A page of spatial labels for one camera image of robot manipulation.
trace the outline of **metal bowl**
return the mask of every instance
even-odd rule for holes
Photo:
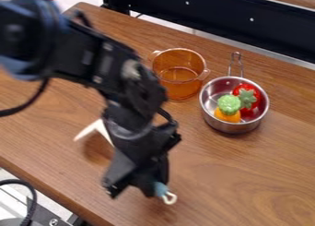
[[[223,95],[231,94],[232,90],[240,83],[248,83],[255,86],[262,94],[259,106],[252,115],[242,117],[240,123],[229,123],[215,118],[216,101]],[[205,121],[214,129],[229,133],[246,133],[256,128],[269,110],[269,98],[267,93],[256,83],[243,77],[219,77],[208,82],[200,92],[199,100],[203,108]]]

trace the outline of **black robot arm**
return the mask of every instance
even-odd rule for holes
[[[103,185],[111,197],[128,185],[160,196],[169,181],[168,151],[181,140],[177,123],[161,109],[166,91],[130,47],[92,29],[82,12],[60,14],[50,0],[0,2],[0,64],[16,79],[43,80],[26,104],[0,112],[13,114],[32,104],[50,77],[97,89],[106,101],[101,118],[115,147]],[[168,121],[153,126],[156,113]]]

